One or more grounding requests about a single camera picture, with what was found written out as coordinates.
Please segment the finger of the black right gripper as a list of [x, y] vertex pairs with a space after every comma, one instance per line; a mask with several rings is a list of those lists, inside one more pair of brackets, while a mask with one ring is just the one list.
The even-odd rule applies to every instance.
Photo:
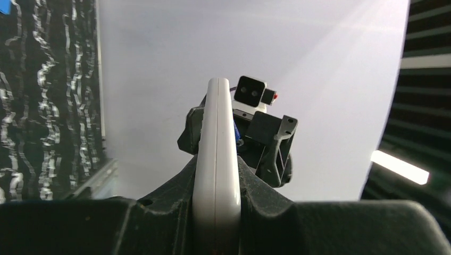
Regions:
[[206, 95], [198, 106], [190, 109], [186, 116], [185, 128], [177, 140], [178, 148], [191, 155], [198, 153], [205, 102]]
[[291, 179], [290, 149], [298, 120], [284, 115], [257, 116], [257, 141], [264, 145], [256, 175], [273, 188], [279, 188]]

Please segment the long white remote control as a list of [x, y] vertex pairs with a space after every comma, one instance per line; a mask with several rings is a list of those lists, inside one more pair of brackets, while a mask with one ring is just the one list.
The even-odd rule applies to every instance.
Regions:
[[194, 254], [238, 254], [240, 183], [229, 81], [208, 83], [192, 200]]

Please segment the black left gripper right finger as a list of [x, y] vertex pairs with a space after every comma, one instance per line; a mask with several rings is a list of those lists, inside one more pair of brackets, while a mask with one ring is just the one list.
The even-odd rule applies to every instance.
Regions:
[[241, 254], [449, 254], [449, 241], [419, 203], [293, 202], [240, 159]]

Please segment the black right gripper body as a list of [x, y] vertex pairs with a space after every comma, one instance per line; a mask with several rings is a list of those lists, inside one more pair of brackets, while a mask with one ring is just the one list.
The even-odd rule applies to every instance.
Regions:
[[265, 147], [278, 132], [281, 118], [261, 111], [250, 114], [234, 109], [233, 119], [242, 140], [238, 146], [238, 155], [256, 172], [265, 154]]

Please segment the blue purple battery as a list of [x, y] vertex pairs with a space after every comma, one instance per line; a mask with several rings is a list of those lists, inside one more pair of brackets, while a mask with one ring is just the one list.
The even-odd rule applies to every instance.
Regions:
[[236, 141], [236, 146], [240, 147], [243, 145], [243, 140], [241, 139], [241, 135], [240, 132], [238, 130], [237, 124], [235, 121], [233, 121], [233, 128], [234, 128], [234, 133], [235, 133], [235, 141]]

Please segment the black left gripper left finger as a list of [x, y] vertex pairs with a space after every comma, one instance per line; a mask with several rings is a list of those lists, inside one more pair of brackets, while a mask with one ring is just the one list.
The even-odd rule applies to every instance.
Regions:
[[1, 205], [1, 254], [193, 254], [197, 157], [138, 199], [88, 195]]

